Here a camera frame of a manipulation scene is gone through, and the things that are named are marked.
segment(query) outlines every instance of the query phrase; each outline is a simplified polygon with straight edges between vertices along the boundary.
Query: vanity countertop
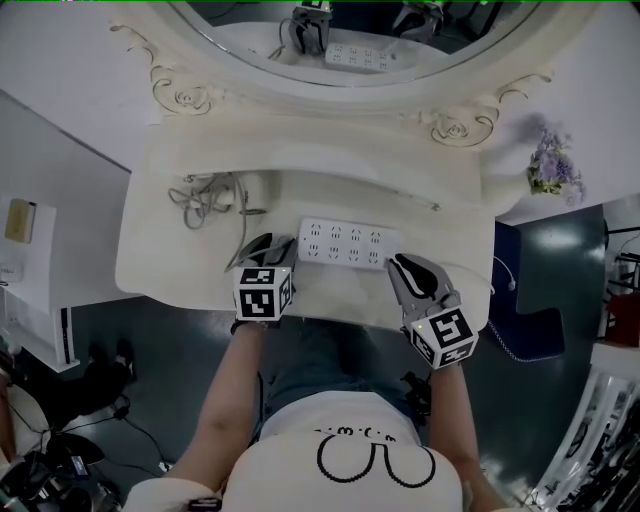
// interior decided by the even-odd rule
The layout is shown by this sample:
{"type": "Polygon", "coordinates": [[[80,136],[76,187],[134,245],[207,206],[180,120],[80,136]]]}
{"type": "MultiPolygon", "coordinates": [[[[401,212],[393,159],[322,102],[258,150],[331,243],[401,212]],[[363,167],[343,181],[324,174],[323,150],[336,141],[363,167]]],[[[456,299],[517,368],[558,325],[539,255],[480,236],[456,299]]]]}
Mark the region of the vanity countertop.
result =
{"type": "MultiPolygon", "coordinates": [[[[433,211],[388,190],[361,182],[306,172],[271,172],[277,194],[266,215],[248,217],[249,241],[265,232],[297,236],[304,217],[379,225],[402,231],[403,252],[441,264],[462,295],[477,329],[489,313],[494,222],[479,208],[433,211]]],[[[190,231],[167,189],[181,178],[138,172],[131,177],[120,233],[116,281],[183,308],[234,310],[233,273],[224,267],[235,250],[241,217],[207,218],[190,231]]],[[[401,310],[386,272],[299,261],[297,290],[289,315],[326,318],[398,329],[401,310]]]]}

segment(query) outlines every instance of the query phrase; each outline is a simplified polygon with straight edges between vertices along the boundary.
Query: denim shorts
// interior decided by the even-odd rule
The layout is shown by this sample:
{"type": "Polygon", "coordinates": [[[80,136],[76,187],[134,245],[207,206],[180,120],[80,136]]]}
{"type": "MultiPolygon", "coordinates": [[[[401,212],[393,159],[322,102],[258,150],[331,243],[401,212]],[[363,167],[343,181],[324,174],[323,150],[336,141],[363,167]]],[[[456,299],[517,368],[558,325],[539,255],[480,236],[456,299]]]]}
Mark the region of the denim shorts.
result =
{"type": "Polygon", "coordinates": [[[323,391],[373,392],[414,422],[400,382],[385,375],[375,345],[360,326],[304,319],[291,363],[276,375],[265,421],[293,402],[323,391]]]}

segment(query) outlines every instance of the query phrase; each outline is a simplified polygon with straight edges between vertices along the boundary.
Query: dark floor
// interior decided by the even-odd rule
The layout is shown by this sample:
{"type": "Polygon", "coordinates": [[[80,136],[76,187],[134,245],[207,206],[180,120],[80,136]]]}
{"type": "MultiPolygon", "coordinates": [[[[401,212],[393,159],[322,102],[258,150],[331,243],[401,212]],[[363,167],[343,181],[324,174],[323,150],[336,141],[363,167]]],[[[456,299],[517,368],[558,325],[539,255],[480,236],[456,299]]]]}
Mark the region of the dark floor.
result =
{"type": "MultiPolygon", "coordinates": [[[[555,360],[516,363],[482,339],[465,372],[487,473],[501,487],[524,497],[537,483],[567,429],[586,381],[596,336],[604,282],[602,209],[589,208],[519,226],[523,234],[520,312],[551,306],[563,314],[566,354],[555,360]]],[[[172,308],[148,298],[74,308],[76,350],[82,357],[97,338],[111,348],[120,336],[136,351],[137,381],[127,391],[129,418],[158,440],[168,459],[190,439],[199,407],[229,341],[230,313],[172,308]]],[[[273,373],[299,319],[288,318],[269,333],[262,373],[273,373]]],[[[429,368],[400,333],[372,330],[388,373],[426,376],[429,368]]],[[[106,417],[103,411],[75,424],[106,417]]],[[[128,424],[109,421],[78,429],[103,448],[108,459],[158,473],[152,442],[128,424]]],[[[149,475],[105,461],[99,470],[125,494],[149,475]]]]}

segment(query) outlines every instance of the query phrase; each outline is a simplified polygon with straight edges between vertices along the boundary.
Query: person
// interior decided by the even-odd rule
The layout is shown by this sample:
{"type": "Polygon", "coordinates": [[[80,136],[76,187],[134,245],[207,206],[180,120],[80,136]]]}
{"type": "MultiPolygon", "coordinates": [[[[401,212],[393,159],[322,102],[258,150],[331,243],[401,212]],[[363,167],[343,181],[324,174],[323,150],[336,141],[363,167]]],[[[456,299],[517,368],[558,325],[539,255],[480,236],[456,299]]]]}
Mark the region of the person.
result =
{"type": "Polygon", "coordinates": [[[364,335],[356,330],[304,320],[248,448],[265,330],[239,325],[186,451],[165,477],[134,486],[124,510],[504,510],[480,468],[462,366],[433,371],[422,446],[401,391],[347,370],[344,349],[364,335]]]}
{"type": "Polygon", "coordinates": [[[89,364],[79,379],[61,380],[22,350],[14,360],[0,362],[0,480],[23,457],[44,452],[52,433],[78,416],[113,404],[133,372],[133,349],[118,342],[116,358],[108,364],[97,343],[89,347],[89,364]]]}

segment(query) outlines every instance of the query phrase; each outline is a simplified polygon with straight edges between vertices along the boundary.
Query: white power strip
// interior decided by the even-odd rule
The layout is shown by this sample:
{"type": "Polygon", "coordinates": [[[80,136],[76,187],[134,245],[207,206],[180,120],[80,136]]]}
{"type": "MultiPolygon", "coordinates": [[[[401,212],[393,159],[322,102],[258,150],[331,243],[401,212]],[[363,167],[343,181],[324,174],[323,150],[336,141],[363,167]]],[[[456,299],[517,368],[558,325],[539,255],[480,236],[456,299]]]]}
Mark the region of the white power strip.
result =
{"type": "Polygon", "coordinates": [[[384,270],[403,244],[404,235],[395,229],[307,218],[300,226],[298,259],[384,270]]]}
{"type": "Polygon", "coordinates": [[[354,73],[388,73],[402,67],[395,53],[337,43],[329,44],[324,62],[329,69],[354,73]]]}

